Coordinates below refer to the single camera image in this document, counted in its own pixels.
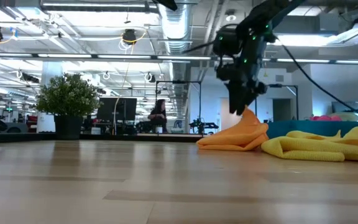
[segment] black frame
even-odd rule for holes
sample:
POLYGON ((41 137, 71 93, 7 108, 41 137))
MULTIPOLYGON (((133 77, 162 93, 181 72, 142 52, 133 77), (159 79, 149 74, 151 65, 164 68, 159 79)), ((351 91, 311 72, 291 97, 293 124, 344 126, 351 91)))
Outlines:
MULTIPOLYGON (((299 96, 298 96, 298 86, 297 85, 281 85, 281 84, 270 84, 271 88, 283 88, 283 87, 293 87, 295 88, 295 95, 296 95, 296 120, 299 121, 299 96)), ((255 116, 258 116, 257 105, 258 105, 258 98, 255 99, 255 116)))
POLYGON ((200 81, 156 81, 155 82, 155 101, 157 102, 157 97, 158 97, 158 84, 159 83, 172 83, 172 84, 191 84, 191 83, 197 83, 200 86, 200 92, 198 94, 198 98, 200 100, 200 109, 198 111, 198 117, 201 119, 201 82, 200 81))

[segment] person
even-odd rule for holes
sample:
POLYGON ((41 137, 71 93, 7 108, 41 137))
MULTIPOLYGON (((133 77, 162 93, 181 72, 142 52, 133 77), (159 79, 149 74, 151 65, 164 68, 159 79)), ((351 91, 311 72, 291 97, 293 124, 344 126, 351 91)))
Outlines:
POLYGON ((151 121, 154 131, 156 126, 162 126, 162 131, 166 133, 167 114, 165 112, 165 100, 157 100, 154 109, 147 118, 151 121))

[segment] ceiling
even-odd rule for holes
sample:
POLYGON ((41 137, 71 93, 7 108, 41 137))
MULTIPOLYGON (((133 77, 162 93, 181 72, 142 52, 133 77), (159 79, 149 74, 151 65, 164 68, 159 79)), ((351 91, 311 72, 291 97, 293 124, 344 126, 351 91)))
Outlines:
MULTIPOLYGON (((78 1, 53 1, 68 4, 78 1)), ((143 4, 143 1, 128 1, 128 4, 143 4)), ((100 10, 83 11, 81 7, 53 7, 52 10, 43 10, 43 7, 0 6, 0 26, 4 39, 0 44, 0 52, 23 52, 37 54, 136 54, 136 55, 166 55, 169 54, 169 43, 184 43, 186 47, 194 47, 212 40, 215 31, 228 23, 238 23, 250 12, 252 6, 258 0, 249 1, 220 1, 215 4, 212 0, 185 1, 190 8, 191 15, 188 33, 184 39, 172 40, 167 38, 167 30, 162 26, 160 13, 154 13, 156 6, 149 3, 150 12, 133 12, 130 7, 121 7, 120 10, 108 11, 106 7, 100 10), (233 21, 226 20, 226 13, 235 16, 233 21), (210 36, 206 38, 209 24, 212 24, 210 36), (134 29, 139 39, 133 47, 122 44, 121 35, 126 29, 134 29)), ((290 16, 296 16, 297 20, 315 22, 319 19, 319 27, 323 27, 321 15, 334 16, 338 19, 338 32, 349 26, 348 20, 354 19, 358 14, 351 12, 358 10, 358 1, 308 1, 295 9, 290 16)), ((295 26, 282 25, 279 30, 290 30, 297 34, 295 26)), ((290 47, 295 57, 298 58, 349 58, 358 59, 358 46, 349 47, 290 47)), ((208 49, 197 50, 192 55, 211 54, 208 49)), ((287 55, 279 45, 268 45, 265 57, 285 58, 287 55)), ((9 60, 0 58, 0 97, 5 103, 7 99, 21 100, 22 105, 34 102, 34 95, 38 88, 17 87, 28 85, 22 81, 17 71, 26 72, 41 80, 41 60, 9 60)), ((155 83, 149 83, 145 77, 153 74, 157 81, 172 81, 175 74, 181 73, 187 81, 197 81, 198 77, 190 75, 190 67, 198 67, 200 64, 183 61, 180 70, 176 64, 170 61, 162 62, 95 62, 95 61, 63 61, 62 67, 68 73, 80 73, 85 77, 91 77, 94 84, 101 88, 105 86, 107 95, 111 96, 148 96, 149 102, 144 102, 143 114, 147 114, 152 105, 152 96, 155 94, 155 83)), ((287 68, 288 64, 269 63, 268 67, 287 68)), ((161 83, 164 87, 160 97, 167 98, 168 107, 171 108, 170 116, 183 117, 186 111, 186 99, 188 85, 172 85, 161 83)))

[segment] white pillar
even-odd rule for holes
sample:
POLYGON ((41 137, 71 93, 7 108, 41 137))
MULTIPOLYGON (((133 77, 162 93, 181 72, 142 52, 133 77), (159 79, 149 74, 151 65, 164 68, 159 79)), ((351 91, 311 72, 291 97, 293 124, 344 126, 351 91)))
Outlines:
MULTIPOLYGON (((41 85, 48 85, 51 78, 61 75, 63 75, 61 62, 43 62, 41 85)), ((55 120, 52 114, 38 112, 37 133, 43 131, 55 132, 55 120)))

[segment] towel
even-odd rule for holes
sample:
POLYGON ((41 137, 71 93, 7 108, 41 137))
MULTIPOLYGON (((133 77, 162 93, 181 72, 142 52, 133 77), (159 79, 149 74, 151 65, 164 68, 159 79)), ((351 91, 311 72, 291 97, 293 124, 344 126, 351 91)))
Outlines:
POLYGON ((358 127, 343 138, 341 133, 332 137, 291 131, 284 137, 268 140, 262 150, 282 159, 343 162, 358 161, 358 127))
POLYGON ((199 149, 249 151, 259 147, 269 138, 267 124, 261 124, 255 114, 245 109, 236 125, 197 142, 199 149))

